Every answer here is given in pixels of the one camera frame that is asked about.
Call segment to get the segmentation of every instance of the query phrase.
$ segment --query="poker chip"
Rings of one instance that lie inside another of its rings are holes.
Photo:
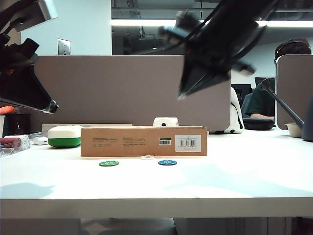
[[[145,156],[141,156],[140,159],[142,159],[142,160],[153,160],[153,159],[157,159],[157,158],[153,155],[145,155]]]
[[[160,165],[176,165],[177,162],[173,160],[162,160],[158,162]]]
[[[115,166],[118,164],[119,164],[119,162],[117,162],[117,161],[106,161],[106,162],[100,162],[99,166]]]

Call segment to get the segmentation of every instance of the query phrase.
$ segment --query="cubicle divider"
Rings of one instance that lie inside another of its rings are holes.
[[[283,55],[277,60],[276,94],[304,121],[313,95],[312,65],[313,55]],[[275,110],[277,126],[287,130],[286,123],[294,121],[277,102]]]
[[[55,114],[27,110],[32,131],[40,131],[42,124],[152,125],[155,117],[178,117],[180,125],[224,130],[229,125],[230,81],[177,100],[183,60],[183,56],[41,56],[36,75],[59,109]]]

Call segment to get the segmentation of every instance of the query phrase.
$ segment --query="white bowl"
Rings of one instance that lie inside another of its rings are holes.
[[[302,130],[295,123],[287,123],[286,124],[289,130],[289,134],[295,138],[301,138]]]

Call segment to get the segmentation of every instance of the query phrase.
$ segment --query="desk surface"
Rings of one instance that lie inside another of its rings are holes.
[[[48,145],[0,158],[2,218],[313,215],[313,143],[287,131],[209,135],[207,157],[81,158]]]

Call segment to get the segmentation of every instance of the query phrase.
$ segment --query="white cup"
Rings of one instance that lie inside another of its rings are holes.
[[[0,116],[0,137],[3,137],[3,125],[4,125],[4,118],[5,116]]]
[[[295,123],[287,123],[286,124],[289,130],[289,134],[291,137],[301,138],[302,130]]]

